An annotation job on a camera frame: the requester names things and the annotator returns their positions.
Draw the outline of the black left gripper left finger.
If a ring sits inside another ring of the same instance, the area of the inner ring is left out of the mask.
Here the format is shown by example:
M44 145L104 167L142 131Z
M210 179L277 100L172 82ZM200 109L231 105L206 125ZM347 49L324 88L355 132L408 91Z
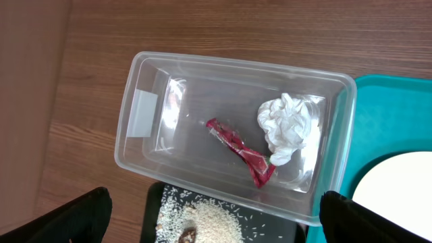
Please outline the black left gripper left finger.
M108 189L98 187L1 235L1 243L101 243L112 208Z

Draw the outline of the clear plastic waste bin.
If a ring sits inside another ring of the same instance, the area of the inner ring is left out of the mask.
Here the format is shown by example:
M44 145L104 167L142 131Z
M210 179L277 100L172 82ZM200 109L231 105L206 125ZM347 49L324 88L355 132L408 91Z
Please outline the clear plastic waste bin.
M122 168L310 226L319 202L340 189L353 131L355 81L346 74L255 61L140 52L119 113L115 162ZM246 164L206 126L218 119L245 145L270 155L257 115L289 94L305 103L303 148L258 188Z

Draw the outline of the large pink plate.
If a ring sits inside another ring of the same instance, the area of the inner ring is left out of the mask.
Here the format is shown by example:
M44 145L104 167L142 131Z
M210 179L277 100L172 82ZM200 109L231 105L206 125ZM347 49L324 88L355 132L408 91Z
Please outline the large pink plate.
M431 240L431 153L404 153L378 163L359 181L353 201Z

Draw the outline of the black tray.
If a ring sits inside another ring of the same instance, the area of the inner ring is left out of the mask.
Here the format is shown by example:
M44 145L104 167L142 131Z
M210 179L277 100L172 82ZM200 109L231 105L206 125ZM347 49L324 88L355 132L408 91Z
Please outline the black tray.
M306 234L301 225L266 213L261 213L240 205L211 198L183 188L157 182L153 184L146 199L146 209L141 233L141 242L158 242L157 234L152 226L157 225L157 218L167 200L174 200L174 207L178 208L190 203L197 203L205 199L211 200L225 210L234 214L242 227L242 235L247 242L257 243L305 243Z

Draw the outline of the red snack wrapper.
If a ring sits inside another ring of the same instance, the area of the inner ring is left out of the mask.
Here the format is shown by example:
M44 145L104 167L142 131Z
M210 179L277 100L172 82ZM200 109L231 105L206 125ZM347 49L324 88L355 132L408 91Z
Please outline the red snack wrapper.
M257 188L262 188L270 180L276 166L270 163L268 157L248 148L236 131L216 118L207 121L206 127L212 135L243 160Z

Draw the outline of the white napkin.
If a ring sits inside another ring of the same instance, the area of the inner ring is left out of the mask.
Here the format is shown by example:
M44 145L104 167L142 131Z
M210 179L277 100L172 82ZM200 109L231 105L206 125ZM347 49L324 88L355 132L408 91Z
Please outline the white napkin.
M257 121L265 133L272 165L285 165L296 151L316 153L319 150L321 101L319 97L291 97L283 93L261 104Z

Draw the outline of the rice and food scraps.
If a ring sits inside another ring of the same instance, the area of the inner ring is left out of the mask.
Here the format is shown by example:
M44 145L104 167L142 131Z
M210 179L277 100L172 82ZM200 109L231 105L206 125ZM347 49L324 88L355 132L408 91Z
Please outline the rice and food scraps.
M176 186L163 188L156 242L286 242L276 218Z

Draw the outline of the teal serving tray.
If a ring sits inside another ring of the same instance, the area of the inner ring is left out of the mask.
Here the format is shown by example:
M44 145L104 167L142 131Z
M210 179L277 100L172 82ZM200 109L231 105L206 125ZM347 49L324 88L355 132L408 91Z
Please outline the teal serving tray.
M431 153L431 81L369 75L356 85L354 133L340 189L351 199L378 163L404 153Z

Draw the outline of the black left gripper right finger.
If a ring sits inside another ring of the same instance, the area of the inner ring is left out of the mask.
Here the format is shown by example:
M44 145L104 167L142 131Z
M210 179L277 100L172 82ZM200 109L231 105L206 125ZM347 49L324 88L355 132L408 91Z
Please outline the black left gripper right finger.
M429 243L334 191L321 197L319 219L328 243Z

